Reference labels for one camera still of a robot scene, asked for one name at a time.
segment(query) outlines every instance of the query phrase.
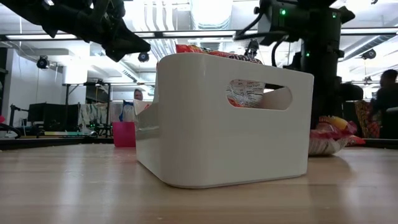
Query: white plastic bin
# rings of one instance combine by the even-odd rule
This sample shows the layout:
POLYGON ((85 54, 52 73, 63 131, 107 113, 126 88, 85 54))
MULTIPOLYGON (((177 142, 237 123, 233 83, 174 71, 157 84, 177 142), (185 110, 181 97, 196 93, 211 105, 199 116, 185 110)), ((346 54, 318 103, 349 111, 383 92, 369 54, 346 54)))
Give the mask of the white plastic bin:
POLYGON ((307 73, 207 54, 164 57, 158 66, 159 102, 138 115, 138 161, 182 188, 305 174, 312 87, 307 73), (290 91, 282 92, 289 96, 273 94, 270 102, 278 108, 287 99, 290 106, 235 108, 225 92, 235 79, 286 86, 290 91))

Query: black cable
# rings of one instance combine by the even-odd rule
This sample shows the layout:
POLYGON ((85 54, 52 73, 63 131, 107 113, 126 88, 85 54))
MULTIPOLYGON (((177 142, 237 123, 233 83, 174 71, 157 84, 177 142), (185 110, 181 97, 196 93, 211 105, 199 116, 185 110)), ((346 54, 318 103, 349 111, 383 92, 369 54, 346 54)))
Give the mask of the black cable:
POLYGON ((251 23, 250 23, 247 27, 245 27, 243 30, 238 31, 238 32, 236 33, 236 38, 239 37, 239 36, 244 35, 244 33, 245 33, 246 31, 248 31, 249 29, 251 29, 252 27, 254 27, 254 25, 256 25, 256 24, 260 21, 262 15, 264 15, 264 14, 260 12, 259 15, 257 16, 257 18, 256 18, 253 22, 251 22, 251 23))
POLYGON ((258 37, 270 37, 272 35, 287 35, 287 32, 284 31, 272 31, 272 32, 261 32, 257 34, 248 34, 248 35, 237 35, 234 40, 246 40, 246 39, 254 39, 258 37))
POLYGON ((21 137, 21 132, 19 132, 18 129, 11 127, 10 125, 6 125, 6 124, 1 124, 0 123, 0 129, 3 129, 5 131, 14 131, 17 136, 15 137, 15 139, 19 139, 21 137))
POLYGON ((272 66, 276 67, 276 60, 275 60, 275 53, 276 53, 276 49, 279 47, 279 45, 287 40, 289 38, 289 35, 284 35, 280 40, 278 40, 275 44, 275 46, 272 48, 272 53, 271 53, 271 62, 272 62, 272 66))

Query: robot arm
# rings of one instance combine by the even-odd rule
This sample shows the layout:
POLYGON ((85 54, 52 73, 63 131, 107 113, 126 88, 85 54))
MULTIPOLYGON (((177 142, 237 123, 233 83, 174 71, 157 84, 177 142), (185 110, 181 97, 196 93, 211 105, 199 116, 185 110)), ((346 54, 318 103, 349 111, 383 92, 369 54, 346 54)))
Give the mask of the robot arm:
POLYGON ((355 18, 355 15, 342 7, 330 6, 335 0, 260 0, 255 8, 257 19, 241 32, 236 40, 258 38, 261 45, 276 42, 272 49, 272 65, 276 66, 274 52, 282 42, 302 40, 301 52, 293 63, 286 67, 310 73, 314 76, 312 124, 315 128, 319 116, 338 115, 341 99, 334 85, 337 75, 338 59, 344 56, 339 49, 341 25, 355 18), (244 33, 258 23, 258 33, 244 33))
POLYGON ((96 42, 118 62, 126 54, 150 51, 150 44, 132 33, 123 21, 122 0, 0 0, 0 3, 29 22, 42 26, 51 37, 58 30, 85 42, 96 42))

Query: snack bag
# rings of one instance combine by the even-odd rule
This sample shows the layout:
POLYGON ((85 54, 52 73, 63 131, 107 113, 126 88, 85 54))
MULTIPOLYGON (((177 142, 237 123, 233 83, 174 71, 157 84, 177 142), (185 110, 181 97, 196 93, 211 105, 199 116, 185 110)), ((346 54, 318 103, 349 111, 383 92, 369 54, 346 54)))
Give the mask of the snack bag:
POLYGON ((322 116, 319 121, 317 128, 310 131, 309 156, 329 156, 337 153, 353 139, 352 136, 356 132, 353 122, 335 116, 322 116))
MULTIPOLYGON (((231 58, 236 60, 243 60, 245 62, 252 62, 262 64, 260 60, 250 58, 244 55, 236 55, 227 52, 220 52, 217 50, 204 49, 194 45, 175 46, 177 53, 201 53, 210 54, 219 57, 231 58)), ((254 82, 249 80, 233 80, 229 83, 226 89, 226 95, 229 103, 235 107, 258 108, 262 100, 265 83, 254 82)))
POLYGON ((352 135, 348 138, 348 142, 346 146, 360 146, 364 145, 366 142, 365 140, 361 139, 358 136, 352 135))

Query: pink container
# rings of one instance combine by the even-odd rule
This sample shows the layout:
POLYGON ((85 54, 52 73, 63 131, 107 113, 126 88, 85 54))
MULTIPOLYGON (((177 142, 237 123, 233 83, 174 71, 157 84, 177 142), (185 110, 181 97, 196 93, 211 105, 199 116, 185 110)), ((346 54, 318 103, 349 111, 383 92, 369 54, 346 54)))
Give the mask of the pink container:
POLYGON ((113 122, 113 141, 116 147, 136 146, 136 126, 134 122, 113 122))

